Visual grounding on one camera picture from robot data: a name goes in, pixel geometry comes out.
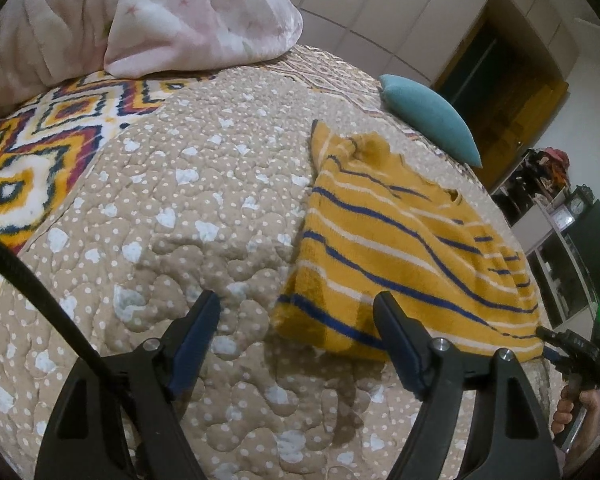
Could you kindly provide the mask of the teal pillow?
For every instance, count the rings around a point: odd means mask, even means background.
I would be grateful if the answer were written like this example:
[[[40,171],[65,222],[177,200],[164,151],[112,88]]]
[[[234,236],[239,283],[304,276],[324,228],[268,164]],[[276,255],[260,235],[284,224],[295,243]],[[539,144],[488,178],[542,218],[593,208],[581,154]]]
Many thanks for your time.
[[[468,125],[434,90],[393,74],[379,77],[380,96],[388,110],[458,162],[481,168],[482,160]]]

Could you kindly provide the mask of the clothes pile with red hat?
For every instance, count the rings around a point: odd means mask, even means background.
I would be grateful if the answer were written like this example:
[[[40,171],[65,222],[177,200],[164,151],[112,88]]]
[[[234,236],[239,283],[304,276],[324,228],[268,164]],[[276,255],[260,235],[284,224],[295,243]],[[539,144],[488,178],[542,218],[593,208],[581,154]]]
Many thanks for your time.
[[[551,202],[569,188],[569,167],[569,156],[559,148],[529,148],[496,190],[511,198],[539,195]]]

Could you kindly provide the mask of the yellow striped knit sweater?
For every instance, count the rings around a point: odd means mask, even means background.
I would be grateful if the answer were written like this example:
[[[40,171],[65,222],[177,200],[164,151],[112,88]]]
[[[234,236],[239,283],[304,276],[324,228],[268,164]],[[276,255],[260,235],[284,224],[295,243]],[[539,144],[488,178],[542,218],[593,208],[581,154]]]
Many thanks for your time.
[[[388,292],[430,335],[530,361],[542,309],[527,259],[465,197],[421,176],[378,133],[310,135],[315,180],[297,257],[272,312],[285,338],[383,361],[374,321]]]

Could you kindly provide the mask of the small clock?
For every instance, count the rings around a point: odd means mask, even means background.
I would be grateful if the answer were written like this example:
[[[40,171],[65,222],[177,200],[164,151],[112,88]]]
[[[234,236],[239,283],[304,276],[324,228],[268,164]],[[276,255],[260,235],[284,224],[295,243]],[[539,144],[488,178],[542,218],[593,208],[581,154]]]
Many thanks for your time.
[[[584,214],[595,202],[592,190],[587,185],[578,185],[567,200],[567,208],[573,218],[577,219]]]

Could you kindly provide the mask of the pink floral comforter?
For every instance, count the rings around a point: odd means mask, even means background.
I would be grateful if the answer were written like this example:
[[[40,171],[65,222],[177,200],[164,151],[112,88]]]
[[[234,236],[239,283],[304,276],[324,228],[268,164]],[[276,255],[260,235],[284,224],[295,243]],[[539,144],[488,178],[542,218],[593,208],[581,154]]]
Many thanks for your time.
[[[96,70],[136,79],[272,60],[302,29],[290,0],[7,0],[0,116]]]

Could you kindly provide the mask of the white shelf unit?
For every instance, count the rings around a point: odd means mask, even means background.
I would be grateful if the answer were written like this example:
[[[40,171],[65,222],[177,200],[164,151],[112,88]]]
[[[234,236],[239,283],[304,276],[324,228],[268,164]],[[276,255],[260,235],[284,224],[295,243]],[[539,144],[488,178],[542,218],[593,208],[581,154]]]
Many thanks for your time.
[[[538,200],[512,225],[538,283],[553,330],[590,336],[597,295],[570,237]]]

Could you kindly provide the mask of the wooden door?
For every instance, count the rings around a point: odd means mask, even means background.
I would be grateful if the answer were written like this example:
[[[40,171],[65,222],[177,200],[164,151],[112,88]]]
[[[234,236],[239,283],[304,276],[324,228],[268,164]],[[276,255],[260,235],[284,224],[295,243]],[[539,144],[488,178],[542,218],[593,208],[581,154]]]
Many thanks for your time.
[[[486,25],[472,43],[479,57],[457,104],[481,157],[475,173],[494,188],[565,99],[568,84]]]

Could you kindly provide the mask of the beige dotted quilt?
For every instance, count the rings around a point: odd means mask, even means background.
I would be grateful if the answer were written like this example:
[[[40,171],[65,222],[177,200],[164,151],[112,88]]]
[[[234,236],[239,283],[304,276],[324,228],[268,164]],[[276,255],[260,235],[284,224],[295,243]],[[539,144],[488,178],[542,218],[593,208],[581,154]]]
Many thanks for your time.
[[[94,73],[64,84],[89,76],[131,80]],[[336,56],[298,47],[263,66],[139,80],[195,76],[204,77],[193,91],[204,184],[190,235],[170,255],[183,258],[200,292],[220,296],[222,312],[181,409],[186,437],[213,479],[385,478],[417,417],[414,396],[389,365],[299,346],[276,336],[268,318],[306,212],[312,122],[380,133],[420,174],[460,191],[502,237],[512,232],[474,172],[388,114],[376,80]]]

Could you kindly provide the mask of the colourful diamond pattern blanket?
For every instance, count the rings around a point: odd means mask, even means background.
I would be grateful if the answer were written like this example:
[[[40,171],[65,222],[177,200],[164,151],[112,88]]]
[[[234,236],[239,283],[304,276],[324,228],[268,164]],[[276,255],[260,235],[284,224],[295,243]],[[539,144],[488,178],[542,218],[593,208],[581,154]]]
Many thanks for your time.
[[[202,191],[203,76],[89,76],[0,122],[0,241],[87,338],[158,334],[200,289],[170,249]]]

